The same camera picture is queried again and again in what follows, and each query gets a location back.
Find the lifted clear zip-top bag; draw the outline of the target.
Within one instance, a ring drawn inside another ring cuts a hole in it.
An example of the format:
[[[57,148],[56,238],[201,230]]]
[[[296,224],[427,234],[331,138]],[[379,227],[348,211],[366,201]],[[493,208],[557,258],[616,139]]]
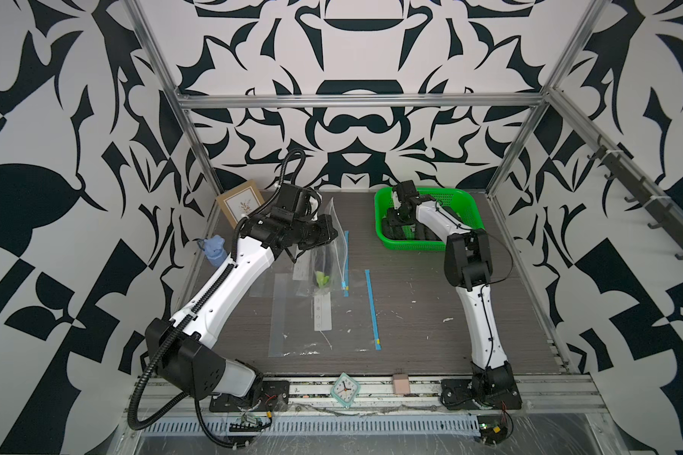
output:
[[[306,252],[297,263],[302,273],[298,289],[302,297],[345,292],[347,288],[348,242],[334,198],[326,204],[322,214],[329,216],[330,225],[337,236],[329,244]]]

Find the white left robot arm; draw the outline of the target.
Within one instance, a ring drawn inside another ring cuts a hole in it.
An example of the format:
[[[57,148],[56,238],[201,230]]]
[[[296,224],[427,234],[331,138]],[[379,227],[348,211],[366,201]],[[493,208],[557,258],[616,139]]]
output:
[[[225,394],[250,403],[260,399],[263,375],[239,361],[220,356],[214,345],[226,322],[252,287],[282,253],[294,246],[308,251],[339,236],[333,218],[310,220],[254,215],[238,223],[233,251],[201,290],[169,320],[147,327],[146,377],[157,373],[183,394],[202,400]]]

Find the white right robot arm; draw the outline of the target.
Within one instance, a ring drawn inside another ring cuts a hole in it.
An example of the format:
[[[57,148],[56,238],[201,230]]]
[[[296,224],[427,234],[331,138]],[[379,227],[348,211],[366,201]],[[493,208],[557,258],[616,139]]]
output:
[[[391,229],[416,224],[445,243],[443,271],[464,308],[472,343],[472,379],[463,394],[446,387],[442,404],[459,409],[474,401],[492,408],[495,398],[513,391],[515,381],[493,315],[493,260],[487,231],[466,225],[434,197],[419,193],[394,196],[386,220]]]

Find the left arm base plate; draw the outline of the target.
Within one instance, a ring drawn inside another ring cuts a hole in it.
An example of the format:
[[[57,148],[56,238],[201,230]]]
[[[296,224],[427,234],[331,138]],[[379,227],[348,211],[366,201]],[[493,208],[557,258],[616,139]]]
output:
[[[229,394],[216,394],[210,403],[211,413],[264,413],[284,407],[290,397],[290,383],[272,378],[258,379],[249,392],[236,397]]]

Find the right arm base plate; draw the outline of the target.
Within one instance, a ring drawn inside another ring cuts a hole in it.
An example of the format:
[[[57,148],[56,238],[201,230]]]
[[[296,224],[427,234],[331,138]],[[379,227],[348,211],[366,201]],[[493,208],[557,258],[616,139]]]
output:
[[[440,403],[449,411],[520,410],[523,400],[512,377],[443,379]]]

